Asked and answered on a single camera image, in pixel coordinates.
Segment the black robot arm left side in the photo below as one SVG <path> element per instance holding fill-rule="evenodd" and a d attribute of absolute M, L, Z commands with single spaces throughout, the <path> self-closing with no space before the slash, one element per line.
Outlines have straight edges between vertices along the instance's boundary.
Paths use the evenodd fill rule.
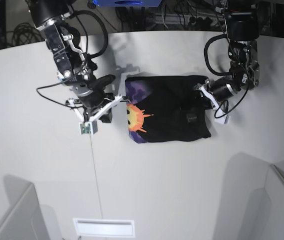
<path fill-rule="evenodd" d="M 208 70 L 220 79 L 206 84 L 206 91 L 222 103 L 241 90 L 249 91 L 259 86 L 257 38 L 259 33 L 258 4 L 256 0 L 210 0 L 214 12 L 223 16 L 220 21 L 222 34 L 212 37 L 204 47 L 204 59 Z M 228 42 L 230 68 L 217 72 L 209 62 L 208 48 L 218 41 Z"/>

